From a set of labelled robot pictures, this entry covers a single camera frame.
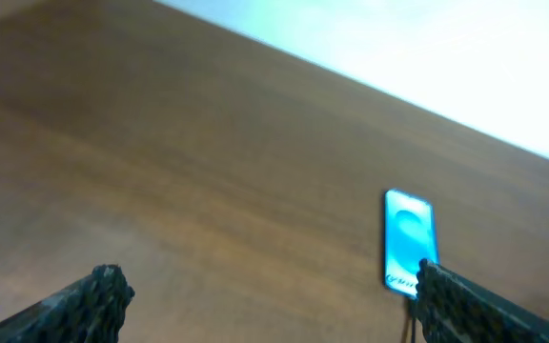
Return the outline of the blue Galaxy smartphone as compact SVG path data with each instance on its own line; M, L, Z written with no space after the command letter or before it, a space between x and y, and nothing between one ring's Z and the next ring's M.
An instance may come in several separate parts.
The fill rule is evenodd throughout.
M392 291L417 297L419 262L438 262L435 213L416 195L384 193L384 283Z

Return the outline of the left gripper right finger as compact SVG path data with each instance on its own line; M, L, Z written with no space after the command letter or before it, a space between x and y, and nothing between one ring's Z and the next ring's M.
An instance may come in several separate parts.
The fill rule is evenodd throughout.
M423 259L414 320L427 342L549 343L549 321Z

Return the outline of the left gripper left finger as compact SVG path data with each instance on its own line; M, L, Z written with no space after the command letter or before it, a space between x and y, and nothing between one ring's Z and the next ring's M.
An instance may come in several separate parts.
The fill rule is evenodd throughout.
M117 265L87 276L0 321L0 343L117 343L134 290Z

